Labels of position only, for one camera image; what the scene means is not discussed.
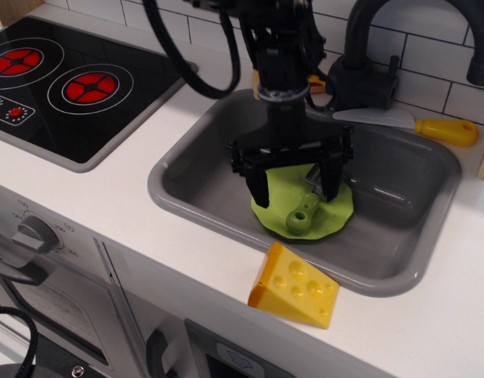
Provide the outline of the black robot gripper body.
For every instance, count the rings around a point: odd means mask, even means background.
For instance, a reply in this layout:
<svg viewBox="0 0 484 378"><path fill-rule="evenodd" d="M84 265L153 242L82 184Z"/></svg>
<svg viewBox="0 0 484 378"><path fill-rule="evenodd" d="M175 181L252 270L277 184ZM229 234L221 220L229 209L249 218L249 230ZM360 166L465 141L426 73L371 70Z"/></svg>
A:
<svg viewBox="0 0 484 378"><path fill-rule="evenodd" d="M353 157L353 127L310 113L303 98L281 101L261 95L265 122L229 143L231 165L242 176L264 176L266 170L312 163L334 176Z"/></svg>

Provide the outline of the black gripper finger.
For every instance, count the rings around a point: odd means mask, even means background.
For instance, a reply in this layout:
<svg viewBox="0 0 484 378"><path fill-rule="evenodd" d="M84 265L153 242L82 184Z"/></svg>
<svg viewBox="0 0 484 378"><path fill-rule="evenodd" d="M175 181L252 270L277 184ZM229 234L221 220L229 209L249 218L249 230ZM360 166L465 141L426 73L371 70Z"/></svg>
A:
<svg viewBox="0 0 484 378"><path fill-rule="evenodd" d="M255 203L262 208L267 208L270 200L266 172L263 169L246 168L244 175Z"/></svg>
<svg viewBox="0 0 484 378"><path fill-rule="evenodd" d="M343 154L331 154L319 162L322 192L327 202L334 200L338 195L344 163Z"/></svg>

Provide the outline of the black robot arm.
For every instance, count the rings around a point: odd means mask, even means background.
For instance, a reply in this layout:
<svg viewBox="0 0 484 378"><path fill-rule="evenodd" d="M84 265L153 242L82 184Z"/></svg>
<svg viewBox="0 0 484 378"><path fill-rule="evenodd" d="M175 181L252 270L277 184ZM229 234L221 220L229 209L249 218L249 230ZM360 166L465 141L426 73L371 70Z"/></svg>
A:
<svg viewBox="0 0 484 378"><path fill-rule="evenodd" d="M306 111L308 77L323 57L324 38L309 1L194 1L192 6L240 23L259 74L266 122L229 142L234 172L244 176L256 204L270 204L269 169L315 164L326 200L337 197L344 163L352 156L351 129Z"/></svg>

